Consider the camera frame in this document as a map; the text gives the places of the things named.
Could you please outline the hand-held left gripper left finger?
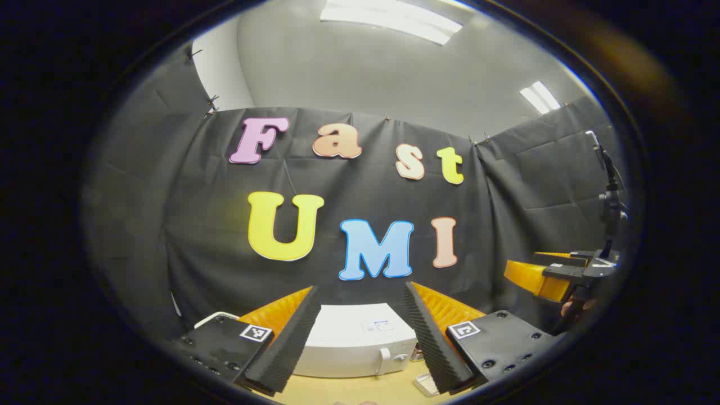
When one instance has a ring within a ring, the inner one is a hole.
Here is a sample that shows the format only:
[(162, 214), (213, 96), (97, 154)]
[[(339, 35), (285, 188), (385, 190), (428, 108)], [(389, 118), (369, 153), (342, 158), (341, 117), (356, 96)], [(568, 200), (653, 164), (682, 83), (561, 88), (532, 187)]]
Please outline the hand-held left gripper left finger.
[(321, 310), (318, 291), (309, 286), (243, 316), (218, 311), (173, 339), (172, 348), (216, 379), (272, 397), (303, 354)]

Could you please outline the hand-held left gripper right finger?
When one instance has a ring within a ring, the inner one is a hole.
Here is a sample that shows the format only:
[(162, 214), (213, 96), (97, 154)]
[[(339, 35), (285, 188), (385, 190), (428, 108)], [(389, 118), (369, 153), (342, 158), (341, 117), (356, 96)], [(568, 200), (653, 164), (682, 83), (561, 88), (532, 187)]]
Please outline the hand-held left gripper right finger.
[(565, 337), (536, 328), (507, 310), (479, 312), (416, 282), (404, 286), (403, 302), (441, 394), (504, 379), (534, 364)]

